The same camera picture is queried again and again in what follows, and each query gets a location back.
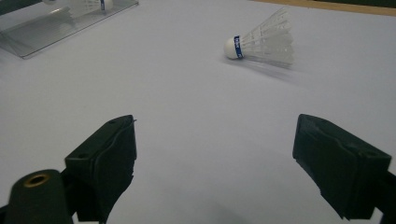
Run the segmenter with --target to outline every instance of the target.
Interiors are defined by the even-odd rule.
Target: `table surface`
[[[290,69],[223,56],[279,8],[141,0],[29,60],[0,50],[0,204],[133,114],[134,181],[108,223],[348,223],[292,158],[296,122],[327,119],[396,156],[396,18],[290,7]]]

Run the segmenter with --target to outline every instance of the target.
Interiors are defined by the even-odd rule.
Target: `wooden strip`
[[[282,5],[289,5],[295,7],[313,7],[313,8],[321,8],[321,9],[329,9],[329,10],[349,11],[349,12],[396,17],[396,8],[390,8],[390,7],[367,7],[367,6],[357,6],[350,4],[317,2],[312,0],[253,0],[253,1],[282,4]]]

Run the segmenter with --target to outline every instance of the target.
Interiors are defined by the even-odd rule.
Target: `blue label on shuttlecock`
[[[105,11],[105,0],[100,0],[100,8]]]
[[[239,43],[239,35],[233,38],[233,43],[235,44],[235,52],[238,58],[243,58],[244,55],[242,54],[241,45]]]

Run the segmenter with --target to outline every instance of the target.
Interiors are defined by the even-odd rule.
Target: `clear plastic tray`
[[[138,0],[0,0],[0,47],[27,59]]]

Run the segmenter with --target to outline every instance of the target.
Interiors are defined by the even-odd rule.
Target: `shuttlecock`
[[[290,65],[293,62],[289,13],[282,7],[262,24],[244,36],[230,38],[224,53],[230,59],[250,58],[253,61]]]
[[[70,0],[70,14],[73,18],[77,18],[102,9],[108,11],[113,8],[113,0]]]

